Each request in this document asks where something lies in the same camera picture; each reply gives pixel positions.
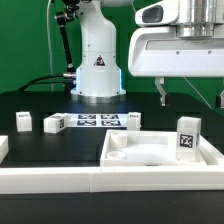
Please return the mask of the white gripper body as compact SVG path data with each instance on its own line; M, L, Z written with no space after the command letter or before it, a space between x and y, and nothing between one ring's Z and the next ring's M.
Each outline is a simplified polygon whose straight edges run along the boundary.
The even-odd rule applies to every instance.
M140 77L224 77L224 26L213 37L178 38L172 26L137 29L128 69Z

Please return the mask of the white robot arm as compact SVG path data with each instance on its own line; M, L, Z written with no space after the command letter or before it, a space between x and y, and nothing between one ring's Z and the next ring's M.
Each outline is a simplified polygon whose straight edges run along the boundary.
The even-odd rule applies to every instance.
M116 28L103 7L133 0L93 0L78 11L82 31L82 63L72 96L89 103L122 99L121 70L116 64ZM160 0L135 13L128 69L134 76L153 77L167 103L166 77L224 77L224 0Z

